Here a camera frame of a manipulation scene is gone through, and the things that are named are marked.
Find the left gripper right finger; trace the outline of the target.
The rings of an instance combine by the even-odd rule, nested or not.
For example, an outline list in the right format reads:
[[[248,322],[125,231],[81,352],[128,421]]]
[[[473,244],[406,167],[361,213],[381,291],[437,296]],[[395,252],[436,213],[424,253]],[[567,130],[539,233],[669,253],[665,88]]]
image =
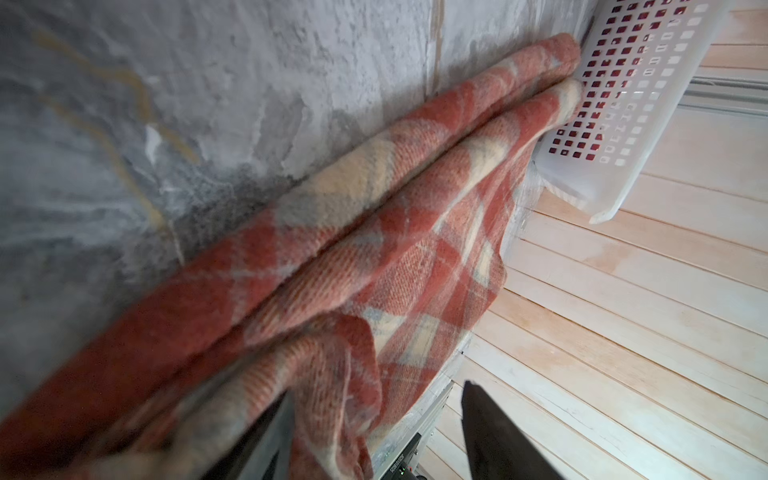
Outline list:
[[[461,406],[472,479],[564,479],[480,385],[464,383]]]

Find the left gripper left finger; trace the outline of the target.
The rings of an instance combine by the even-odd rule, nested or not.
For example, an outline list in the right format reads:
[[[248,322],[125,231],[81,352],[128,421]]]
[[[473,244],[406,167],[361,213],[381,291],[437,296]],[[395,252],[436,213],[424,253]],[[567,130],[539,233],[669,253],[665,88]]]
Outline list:
[[[285,392],[204,479],[288,479],[294,437],[294,396]]]

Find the red plaid skirt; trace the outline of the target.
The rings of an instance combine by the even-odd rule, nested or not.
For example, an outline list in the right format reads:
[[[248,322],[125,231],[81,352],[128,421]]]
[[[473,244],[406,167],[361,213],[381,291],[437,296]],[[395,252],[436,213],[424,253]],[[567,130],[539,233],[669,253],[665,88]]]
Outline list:
[[[568,33],[520,49],[258,212],[3,421],[3,477],[204,479],[291,392],[289,478],[371,478],[505,281],[515,189],[579,107],[580,59]]]

